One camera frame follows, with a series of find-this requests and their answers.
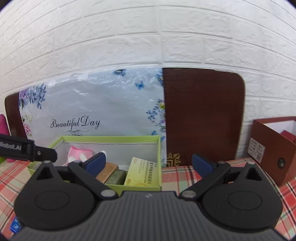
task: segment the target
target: red object inside box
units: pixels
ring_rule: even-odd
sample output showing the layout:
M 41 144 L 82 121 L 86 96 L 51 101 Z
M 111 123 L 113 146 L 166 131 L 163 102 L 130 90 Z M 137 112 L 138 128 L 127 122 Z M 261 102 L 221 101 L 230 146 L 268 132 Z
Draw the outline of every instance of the red object inside box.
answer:
M 290 141 L 296 143 L 296 135 L 293 135 L 292 133 L 288 131 L 282 131 L 281 135 L 289 139 Z

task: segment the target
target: wall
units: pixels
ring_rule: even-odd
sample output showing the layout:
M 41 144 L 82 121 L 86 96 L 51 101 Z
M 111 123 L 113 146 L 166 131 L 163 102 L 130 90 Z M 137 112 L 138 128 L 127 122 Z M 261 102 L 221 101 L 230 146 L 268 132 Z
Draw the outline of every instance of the wall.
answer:
M 81 69 L 230 70 L 246 84 L 242 156 L 253 119 L 296 115 L 295 18 L 285 0 L 13 0 L 0 12 L 2 102 Z

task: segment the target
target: wooden board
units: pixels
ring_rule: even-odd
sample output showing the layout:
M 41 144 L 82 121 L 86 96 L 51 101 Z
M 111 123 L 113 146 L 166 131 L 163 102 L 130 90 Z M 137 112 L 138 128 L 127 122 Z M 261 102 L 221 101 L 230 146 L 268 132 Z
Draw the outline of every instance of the wooden board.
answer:
M 163 69 L 167 166 L 235 158 L 244 109 L 244 81 L 231 72 Z

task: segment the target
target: open green cardboard box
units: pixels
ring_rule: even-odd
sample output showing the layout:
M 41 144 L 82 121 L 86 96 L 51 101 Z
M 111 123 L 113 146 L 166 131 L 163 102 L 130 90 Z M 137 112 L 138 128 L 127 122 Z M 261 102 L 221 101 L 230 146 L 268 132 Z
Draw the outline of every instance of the open green cardboard box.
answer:
M 157 186 L 133 187 L 124 185 L 107 185 L 121 195 L 123 191 L 161 191 L 161 157 L 160 136 L 119 136 L 119 137 L 84 137 L 84 136 L 61 136 L 55 140 L 49 148 L 57 152 L 58 159 L 55 166 L 62 166 L 67 161 L 70 147 L 91 149 L 94 154 L 106 151 L 107 162 L 125 167 L 131 163 L 132 157 L 138 157 L 157 163 L 158 180 Z M 32 162 L 28 170 L 32 175 L 37 169 L 39 162 Z

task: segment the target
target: brown shoe box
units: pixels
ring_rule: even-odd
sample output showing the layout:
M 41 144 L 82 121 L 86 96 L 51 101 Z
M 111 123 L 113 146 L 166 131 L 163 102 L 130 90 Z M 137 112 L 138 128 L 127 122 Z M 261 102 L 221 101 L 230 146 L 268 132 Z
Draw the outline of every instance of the brown shoe box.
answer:
M 254 120 L 248 147 L 278 186 L 296 177 L 296 144 L 280 134 L 284 130 L 296 134 L 295 116 Z

